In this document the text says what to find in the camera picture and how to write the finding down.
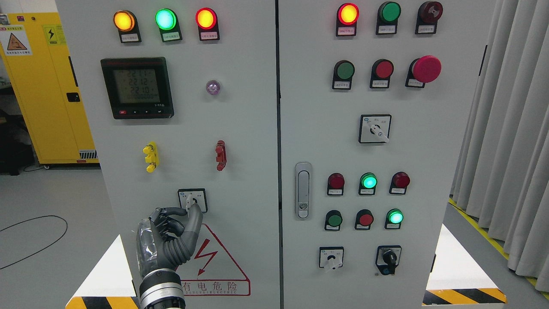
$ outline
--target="black and yellow hazard stripe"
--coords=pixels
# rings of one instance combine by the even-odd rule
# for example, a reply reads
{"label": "black and yellow hazard stripe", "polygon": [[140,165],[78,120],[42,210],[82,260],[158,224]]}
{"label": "black and yellow hazard stripe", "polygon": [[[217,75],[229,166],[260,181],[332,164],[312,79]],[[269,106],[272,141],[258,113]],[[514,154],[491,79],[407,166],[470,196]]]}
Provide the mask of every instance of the black and yellow hazard stripe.
{"label": "black and yellow hazard stripe", "polygon": [[[507,254],[503,251],[503,247],[495,239],[488,236],[488,233],[486,232],[486,230],[481,228],[473,218],[471,218],[468,214],[466,214],[463,209],[458,207],[457,203],[453,199],[450,198],[448,200],[448,203],[450,203],[452,206],[454,206],[454,208],[456,210],[458,210],[458,213],[461,214],[461,216],[463,218],[465,218],[465,220],[467,220],[467,222],[469,222],[471,224],[471,226],[473,226],[475,228],[475,230],[477,230],[505,259],[507,259],[507,260],[509,259],[509,254]],[[536,278],[532,278],[532,277],[524,277],[524,278],[526,280],[528,280],[528,282],[530,284],[532,284],[533,286],[536,286],[536,283],[537,283]],[[541,293],[541,295],[543,295],[545,298],[547,298],[549,300],[549,293],[548,292],[541,292],[540,291],[540,293]]]}
{"label": "black and yellow hazard stripe", "polygon": [[139,309],[137,297],[73,297],[65,309]]}
{"label": "black and yellow hazard stripe", "polygon": [[506,304],[507,298],[499,289],[427,290],[423,306]]}

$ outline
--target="gray floor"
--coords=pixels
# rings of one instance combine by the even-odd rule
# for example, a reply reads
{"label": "gray floor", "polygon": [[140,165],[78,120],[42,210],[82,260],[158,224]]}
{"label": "gray floor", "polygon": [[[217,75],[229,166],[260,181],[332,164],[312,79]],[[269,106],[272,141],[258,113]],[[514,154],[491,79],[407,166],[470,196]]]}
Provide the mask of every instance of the gray floor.
{"label": "gray floor", "polygon": [[549,300],[523,277],[507,268],[507,260],[450,204],[444,225],[507,296],[506,309],[548,309]]}
{"label": "gray floor", "polygon": [[[64,218],[67,232],[45,250],[0,270],[1,308],[64,308],[117,235],[100,170],[0,175],[0,230],[47,215]],[[0,232],[0,268],[62,234],[63,221],[47,219],[34,221],[42,226],[21,224]],[[549,308],[549,301],[510,272],[507,261],[450,205],[444,224],[507,295],[507,309]]]}

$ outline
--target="ventilation grille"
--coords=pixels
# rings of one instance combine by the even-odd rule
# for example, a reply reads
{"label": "ventilation grille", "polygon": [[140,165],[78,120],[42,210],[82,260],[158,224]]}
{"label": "ventilation grille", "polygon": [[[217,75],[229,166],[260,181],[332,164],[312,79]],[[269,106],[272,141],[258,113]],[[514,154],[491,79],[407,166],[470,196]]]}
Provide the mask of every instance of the ventilation grille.
{"label": "ventilation grille", "polygon": [[81,150],[80,151],[80,158],[81,159],[97,159],[97,151],[96,150]]}

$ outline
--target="yellow terminal connector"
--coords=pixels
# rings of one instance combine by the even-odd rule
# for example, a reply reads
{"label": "yellow terminal connector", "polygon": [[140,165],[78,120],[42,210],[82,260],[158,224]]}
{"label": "yellow terminal connector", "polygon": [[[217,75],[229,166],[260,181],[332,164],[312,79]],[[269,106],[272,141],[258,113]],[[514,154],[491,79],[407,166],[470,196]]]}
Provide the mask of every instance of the yellow terminal connector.
{"label": "yellow terminal connector", "polygon": [[147,172],[152,173],[154,170],[158,167],[158,164],[160,163],[160,160],[158,158],[158,148],[156,147],[155,142],[149,142],[143,148],[143,153],[147,155],[145,157],[145,163],[149,163],[147,166]]}

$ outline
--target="red triangle warning symbol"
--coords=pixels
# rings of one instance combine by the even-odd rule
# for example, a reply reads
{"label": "red triangle warning symbol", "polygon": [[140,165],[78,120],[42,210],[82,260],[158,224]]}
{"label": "red triangle warning symbol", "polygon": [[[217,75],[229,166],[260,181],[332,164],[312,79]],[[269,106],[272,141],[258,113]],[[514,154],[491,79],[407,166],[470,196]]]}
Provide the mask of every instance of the red triangle warning symbol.
{"label": "red triangle warning symbol", "polygon": [[250,279],[206,224],[202,224],[194,252],[177,270],[186,296],[250,295]]}
{"label": "red triangle warning symbol", "polygon": [[25,51],[27,50],[27,48],[25,47],[25,45],[23,45],[23,43],[21,43],[21,41],[19,41],[19,39],[13,35],[13,33],[9,36],[9,43],[8,43],[8,48],[7,50],[9,51]]}

